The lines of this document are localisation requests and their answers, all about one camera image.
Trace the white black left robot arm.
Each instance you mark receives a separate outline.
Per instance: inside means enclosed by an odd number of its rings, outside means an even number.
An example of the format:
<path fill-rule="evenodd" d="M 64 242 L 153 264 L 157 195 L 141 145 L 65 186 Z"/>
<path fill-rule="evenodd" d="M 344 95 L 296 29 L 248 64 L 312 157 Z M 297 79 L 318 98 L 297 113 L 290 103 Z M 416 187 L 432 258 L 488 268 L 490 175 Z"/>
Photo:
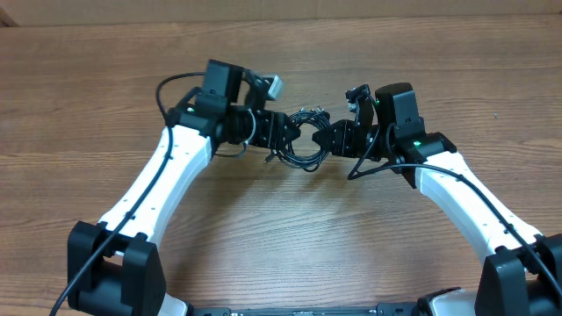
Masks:
<path fill-rule="evenodd" d="M 267 111 L 284 83 L 278 75 L 210 60 L 203 82 L 169 109 L 156 150 L 126 194 L 96 224 L 79 221 L 68 236 L 63 303 L 91 315 L 192 315 L 172 297 L 159 256 L 185 192 L 223 143 L 279 150 L 300 136 L 282 112 Z"/>

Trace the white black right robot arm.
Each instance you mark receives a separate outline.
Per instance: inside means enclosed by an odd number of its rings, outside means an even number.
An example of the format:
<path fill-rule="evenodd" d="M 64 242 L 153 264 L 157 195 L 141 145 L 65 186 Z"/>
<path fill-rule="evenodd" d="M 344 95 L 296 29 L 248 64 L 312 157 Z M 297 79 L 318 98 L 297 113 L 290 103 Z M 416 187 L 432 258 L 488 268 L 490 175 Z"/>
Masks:
<path fill-rule="evenodd" d="M 512 213 L 471 171 L 442 133 L 429 133 L 414 88 L 364 84 L 346 93 L 352 120 L 312 139 L 334 156 L 378 162 L 348 178 L 391 170 L 430 199 L 465 237 L 482 265 L 476 291 L 453 287 L 414 303 L 380 304 L 378 315 L 559 315 L 561 237 L 550 237 Z"/>

